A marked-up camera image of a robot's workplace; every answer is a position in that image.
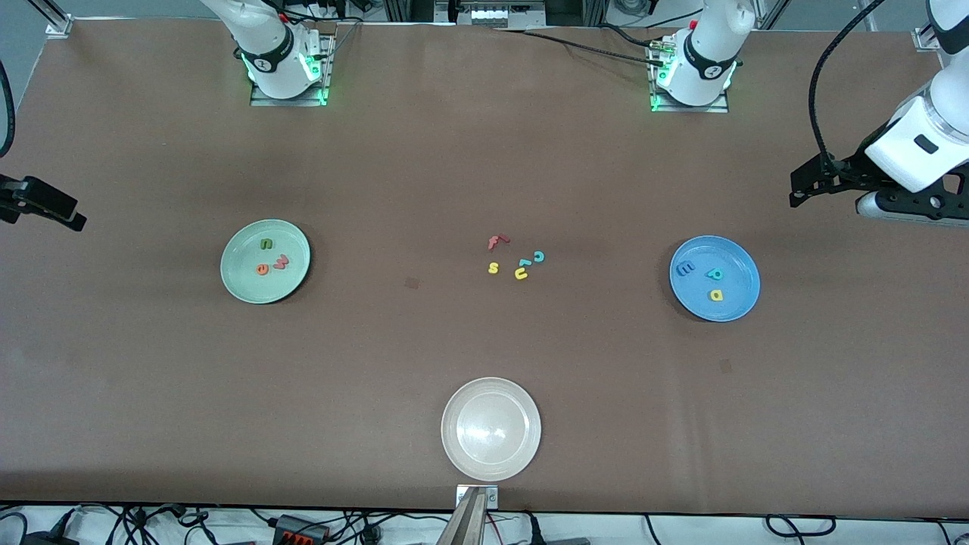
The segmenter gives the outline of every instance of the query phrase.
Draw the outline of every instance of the electrical cable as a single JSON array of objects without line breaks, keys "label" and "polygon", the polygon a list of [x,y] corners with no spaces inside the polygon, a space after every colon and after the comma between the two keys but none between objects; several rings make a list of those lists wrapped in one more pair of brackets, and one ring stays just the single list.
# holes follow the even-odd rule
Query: electrical cable
[{"label": "electrical cable", "polygon": [[257,519],[263,521],[266,524],[269,524],[269,519],[266,518],[266,517],[264,517],[263,515],[260,515],[259,514],[259,511],[255,510],[255,509],[249,509],[249,512],[251,512],[253,515],[256,515],[256,518]]},{"label": "electrical cable", "polygon": [[530,545],[546,545],[545,538],[542,537],[542,527],[539,526],[539,520],[535,518],[535,515],[531,511],[525,511],[528,515],[528,521],[532,525],[532,540]]},{"label": "electrical cable", "polygon": [[10,78],[7,77],[7,70],[3,66],[3,61],[0,61],[0,86],[3,87],[4,109],[7,111],[7,133],[4,135],[3,144],[0,144],[0,157],[3,157],[14,145],[14,132],[16,131],[14,92],[10,89]]},{"label": "electrical cable", "polygon": [[491,523],[491,527],[494,528],[494,535],[498,538],[498,545],[505,545],[505,540],[501,538],[501,532],[498,531],[498,525],[494,523],[494,518],[491,513],[485,513],[487,515],[487,521]]},{"label": "electrical cable", "polygon": [[277,541],[273,545],[284,545],[284,544],[291,543],[296,538],[296,536],[298,534],[303,533],[304,531],[307,531],[308,529],[320,527],[320,526],[323,526],[323,525],[328,525],[330,523],[335,523],[336,521],[339,521],[341,519],[342,520],[346,520],[345,516],[340,516],[340,517],[337,517],[335,519],[329,519],[328,521],[320,521],[318,523],[310,523],[310,524],[308,524],[308,525],[306,525],[306,526],[304,526],[304,527],[302,527],[302,528],[300,528],[300,529],[292,532],[292,535],[289,538],[283,537],[282,539],[280,539],[279,541]]},{"label": "electrical cable", "polygon": [[23,530],[20,532],[20,540],[17,542],[19,545],[23,545],[23,540],[27,538],[27,517],[24,517],[22,513],[16,512],[0,515],[0,521],[10,518],[20,519],[20,521],[23,523]]},{"label": "electrical cable", "polygon": [[[673,22],[673,21],[675,21],[675,20],[680,20],[680,19],[682,19],[682,18],[686,18],[686,17],[690,17],[690,16],[694,16],[694,15],[696,15],[696,14],[698,14],[698,13],[700,13],[700,12],[702,12],[702,11],[703,11],[703,8],[700,8],[700,9],[698,9],[698,10],[696,10],[696,11],[694,11],[694,12],[690,12],[689,14],[683,14],[682,16],[676,16],[676,17],[672,17],[672,18],[668,18],[668,19],[666,19],[666,20],[661,20],[661,21],[659,21],[659,22],[654,22],[654,23],[651,23],[651,24],[647,24],[646,26],[638,26],[638,27],[636,27],[636,28],[656,28],[657,26],[660,26],[660,25],[663,25],[663,24],[666,24],[666,23],[668,23],[668,22]],[[625,28],[630,28],[630,27],[633,27],[633,26],[634,26],[634,25],[635,25],[636,23],[638,23],[638,22],[640,22],[641,20],[643,20],[643,19],[645,19],[645,18],[647,18],[647,17],[648,17],[648,16],[642,16],[642,17],[640,17],[640,18],[638,18],[638,19],[636,19],[636,20],[634,20],[633,22],[627,22],[626,24],[623,24],[623,25],[621,25],[621,26],[622,26],[622,27],[625,27]]]},{"label": "electrical cable", "polygon": [[848,36],[848,34],[854,29],[860,22],[864,20],[871,12],[875,11],[875,8],[879,7],[884,3],[885,0],[871,0],[871,3],[864,7],[855,18],[851,19],[848,24],[841,29],[841,32],[831,40],[831,43],[825,48],[825,51],[821,53],[821,57],[818,58],[818,64],[814,67],[814,73],[811,75],[811,83],[807,87],[807,114],[811,120],[811,131],[814,133],[814,141],[818,145],[818,150],[821,152],[821,165],[832,173],[836,172],[834,164],[831,163],[830,157],[828,157],[828,147],[825,146],[825,139],[821,136],[821,127],[818,125],[818,112],[816,109],[816,101],[818,95],[818,78],[821,76],[821,69],[825,67],[825,63],[828,62],[828,57],[834,52],[834,49],[841,44],[841,42]]},{"label": "electrical cable", "polygon": [[946,537],[946,545],[953,545],[949,539],[949,533],[946,531],[946,527],[942,524],[942,521],[935,521],[935,524],[939,525],[939,529],[942,531],[942,535]]},{"label": "electrical cable", "polygon": [[347,31],[347,33],[343,36],[343,38],[340,38],[340,41],[336,43],[336,47],[333,48],[334,56],[336,55],[336,52],[340,50],[340,47],[343,46],[343,43],[346,42],[348,38],[350,38],[350,36],[354,33],[355,30],[357,30],[357,27],[363,24],[363,19],[358,17],[355,17],[355,18],[357,18],[358,20],[355,20],[354,23],[350,25],[350,30]]},{"label": "electrical cable", "polygon": [[649,0],[615,0],[612,5],[627,16],[637,16],[646,11]]},{"label": "electrical cable", "polygon": [[586,51],[592,51],[593,53],[599,53],[601,55],[606,55],[606,56],[615,57],[615,58],[621,58],[621,59],[625,59],[625,60],[631,60],[633,62],[641,62],[642,64],[650,64],[652,66],[663,66],[663,63],[660,62],[660,61],[658,61],[658,60],[646,59],[646,58],[641,58],[641,57],[634,57],[632,55],[624,55],[622,53],[616,53],[616,52],[613,52],[613,51],[606,51],[605,49],[593,48],[592,46],[587,46],[585,44],[577,44],[576,42],[569,42],[568,40],[562,40],[561,38],[555,38],[554,36],[549,36],[547,34],[533,34],[533,33],[528,32],[528,31],[513,31],[513,32],[517,32],[518,34],[523,34],[525,36],[534,36],[535,38],[542,38],[543,40],[550,40],[552,42],[555,42],[555,43],[558,43],[558,44],[562,44],[564,46],[570,46],[570,47],[573,47],[573,48],[585,49]]},{"label": "electrical cable", "polygon": [[[774,525],[771,523],[772,519],[780,519],[784,521],[788,525],[788,527],[790,527],[791,530],[793,531],[781,531],[779,529],[776,529]],[[801,531],[797,527],[797,525],[795,525],[794,522],[791,521],[791,519],[785,515],[767,515],[766,517],[764,517],[764,522],[767,524],[767,529],[770,530],[770,533],[773,533],[777,537],[783,537],[785,539],[790,537],[796,537],[797,543],[799,543],[799,545],[804,545],[805,537],[824,537],[826,535],[831,534],[834,531],[834,529],[838,527],[837,520],[834,517],[811,517],[811,519],[828,521],[830,522],[830,526],[821,531]]]},{"label": "electrical cable", "polygon": [[363,19],[360,17],[317,17],[317,16],[312,16],[310,14],[301,14],[298,12],[293,12],[293,11],[287,10],[286,8],[277,8],[276,6],[272,5],[272,3],[269,2],[269,0],[263,0],[263,3],[271,7],[273,10],[275,10],[276,13],[285,15],[286,19],[288,19],[289,22],[303,22],[305,20],[311,20],[313,22],[321,22],[321,21],[328,21],[328,20],[356,20],[359,22],[363,22]]},{"label": "electrical cable", "polygon": [[649,536],[653,538],[653,543],[656,545],[663,545],[660,543],[660,538],[656,537],[656,530],[653,529],[653,521],[649,519],[649,514],[643,513],[642,516],[646,519],[646,527],[649,528]]}]

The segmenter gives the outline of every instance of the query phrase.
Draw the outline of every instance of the cable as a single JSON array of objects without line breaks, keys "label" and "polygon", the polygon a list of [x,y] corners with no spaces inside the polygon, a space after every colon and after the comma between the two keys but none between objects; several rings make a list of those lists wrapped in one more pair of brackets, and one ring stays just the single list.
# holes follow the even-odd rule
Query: cable
[{"label": "cable", "polygon": [[4,108],[7,110],[7,134],[4,136],[3,144],[0,144],[0,157],[3,157],[10,151],[10,147],[14,145],[14,132],[16,129],[14,92],[10,89],[10,78],[7,78],[7,70],[3,67],[3,61],[0,61],[0,86],[3,87]]},{"label": "cable", "polygon": [[494,524],[494,518],[491,517],[491,513],[485,513],[487,515],[487,521],[491,523],[491,527],[494,528],[494,535],[498,538],[498,545],[505,545],[505,540],[501,538],[501,532],[498,531],[498,525]]},{"label": "cable", "polygon": [[586,51],[592,51],[593,53],[599,53],[601,55],[621,58],[625,60],[631,60],[633,62],[641,62],[642,64],[650,64],[653,66],[663,66],[663,63],[658,60],[634,57],[632,55],[624,55],[622,53],[606,51],[605,49],[593,48],[591,46],[586,46],[584,44],[577,44],[575,42],[569,42],[568,40],[562,40],[561,38],[555,38],[553,36],[548,36],[546,34],[532,34],[531,32],[528,32],[528,31],[522,31],[522,32],[519,32],[519,34],[524,34],[525,36],[534,36],[536,38],[542,38],[543,40],[551,40],[555,43],[562,44],[564,46],[571,46],[573,48],[585,49]]},{"label": "cable", "polygon": [[946,527],[942,524],[942,521],[935,521],[935,524],[939,525],[939,529],[942,531],[942,535],[946,537],[946,545],[953,545],[949,539],[949,533],[946,531]]},{"label": "cable", "polygon": [[[696,15],[696,14],[702,12],[702,11],[703,11],[703,8],[700,8],[700,9],[696,10],[695,12],[690,12],[689,14],[683,14],[682,16],[676,16],[676,17],[668,18],[666,20],[661,20],[660,22],[654,22],[652,24],[647,24],[646,26],[639,26],[639,27],[636,27],[636,28],[656,28],[657,26],[666,24],[668,22],[673,22],[675,20],[680,20],[682,18],[686,18],[686,17],[689,17],[689,16],[694,16],[694,15]],[[620,25],[620,26],[621,27],[625,27],[625,28],[634,27],[636,25],[636,23],[640,22],[641,20],[643,20],[643,19],[645,19],[647,17],[649,17],[649,15],[642,16],[642,17],[634,20],[633,22],[627,22],[626,24],[623,24],[623,25]]]},{"label": "cable", "polygon": [[539,526],[539,520],[535,518],[531,511],[525,511],[525,514],[528,515],[528,521],[532,524],[531,545],[546,545],[545,538],[542,537],[542,527]]},{"label": "cable", "polygon": [[852,31],[853,28],[858,26],[858,23],[862,22],[865,17],[871,12],[875,11],[875,8],[882,5],[885,0],[872,0],[871,4],[868,4],[861,10],[855,18],[851,19],[848,24],[841,29],[841,32],[831,40],[831,43],[821,53],[821,57],[818,59],[818,64],[814,67],[814,74],[811,75],[811,83],[807,87],[807,114],[811,119],[811,131],[814,132],[814,141],[818,144],[818,150],[821,152],[821,165],[825,167],[826,170],[835,171],[833,163],[831,163],[830,157],[828,157],[828,147],[825,146],[825,139],[821,136],[821,127],[818,125],[818,112],[815,108],[815,102],[818,95],[818,78],[821,76],[821,69],[825,67],[825,63],[828,62],[828,57],[834,52],[834,49],[838,47],[839,44],[845,39],[846,36]]},{"label": "cable", "polygon": [[287,10],[286,8],[277,8],[276,6],[272,5],[272,3],[269,2],[269,0],[263,0],[263,3],[271,7],[273,10],[275,10],[276,13],[284,14],[286,16],[286,19],[289,20],[289,22],[303,22],[305,20],[311,20],[314,22],[328,21],[328,20],[356,20],[359,22],[363,22],[363,19],[361,19],[360,17],[317,17],[317,16],[312,16],[310,14],[301,14],[301,13],[293,12],[293,11]]},{"label": "cable", "polygon": [[[797,538],[797,542],[800,545],[804,545],[804,538],[805,537],[824,537],[826,535],[831,534],[834,531],[834,529],[836,529],[837,526],[838,526],[838,523],[834,519],[834,517],[812,517],[812,519],[813,518],[817,518],[817,519],[820,519],[820,520],[828,521],[828,522],[831,523],[831,526],[829,526],[828,528],[823,529],[821,531],[801,531],[791,521],[791,519],[789,519],[788,517],[786,517],[784,515],[767,515],[766,517],[764,517],[764,521],[767,524],[767,529],[770,530],[770,533],[773,533],[777,537],[783,537],[785,539],[786,538],[789,538],[789,537],[796,537]],[[774,525],[770,522],[771,519],[780,519],[780,520],[784,521],[793,531],[780,531],[780,530],[776,529],[774,527]]]},{"label": "cable", "polygon": [[618,26],[616,26],[614,24],[604,22],[604,23],[598,25],[598,28],[607,28],[609,30],[613,30],[613,31],[615,31],[616,34],[618,34],[619,36],[621,36],[623,40],[625,40],[625,41],[627,41],[630,44],[633,44],[635,46],[640,46],[641,48],[648,48],[649,47],[649,41],[648,40],[645,41],[645,42],[643,40],[637,40],[636,38],[633,38],[629,34],[626,34],[626,31],[625,30],[619,28]]},{"label": "cable", "polygon": [[23,530],[20,532],[20,540],[17,542],[20,545],[23,545],[23,540],[27,538],[27,517],[24,517],[22,513],[7,513],[6,515],[0,515],[0,521],[9,519],[11,517],[20,519],[20,521],[23,523]]},{"label": "cable", "polygon": [[613,6],[627,16],[637,16],[646,11],[649,0],[615,0]]},{"label": "cable", "polygon": [[694,15],[696,15],[699,12],[702,12],[702,11],[703,11],[703,8],[700,8],[700,9],[696,10],[695,12],[690,12],[689,14],[684,14],[684,15],[679,16],[679,17],[668,18],[666,20],[661,20],[660,22],[654,22],[652,24],[647,24],[643,28],[656,28],[657,26],[660,26],[662,24],[666,24],[668,22],[673,22],[675,20],[679,20],[679,19],[682,19],[684,17],[692,17],[692,16],[694,16]]},{"label": "cable", "polygon": [[269,519],[268,519],[268,518],[266,518],[266,517],[264,517],[263,515],[260,515],[260,514],[259,514],[259,511],[257,511],[257,510],[255,510],[255,509],[249,509],[249,511],[250,511],[250,512],[251,512],[251,513],[252,513],[253,515],[256,515],[256,518],[257,518],[257,519],[259,519],[259,520],[261,520],[261,521],[263,521],[263,522],[264,522],[264,523],[266,523],[266,524],[269,524]]},{"label": "cable", "polygon": [[649,536],[653,538],[653,543],[656,543],[656,545],[663,545],[660,543],[660,538],[656,537],[656,530],[653,529],[653,521],[649,520],[649,514],[643,513],[642,516],[646,518],[646,527],[649,528]]}]

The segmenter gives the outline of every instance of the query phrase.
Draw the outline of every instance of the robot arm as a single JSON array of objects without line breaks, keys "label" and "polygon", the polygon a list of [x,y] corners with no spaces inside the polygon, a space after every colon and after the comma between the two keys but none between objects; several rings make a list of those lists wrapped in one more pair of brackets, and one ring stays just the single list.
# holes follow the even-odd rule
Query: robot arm
[{"label": "robot arm", "polygon": [[285,24],[262,0],[200,0],[229,28],[249,78],[275,99],[297,96],[319,80],[320,34]]},{"label": "robot arm", "polygon": [[685,105],[712,103],[729,84],[756,19],[750,0],[705,0],[695,26],[664,40],[674,44],[675,57],[656,84]]},{"label": "robot arm", "polygon": [[929,21],[950,64],[905,100],[844,161],[818,155],[791,173],[791,206],[822,193],[872,191],[857,202],[872,217],[969,224],[969,191],[942,178],[969,176],[969,0],[927,0]]}]

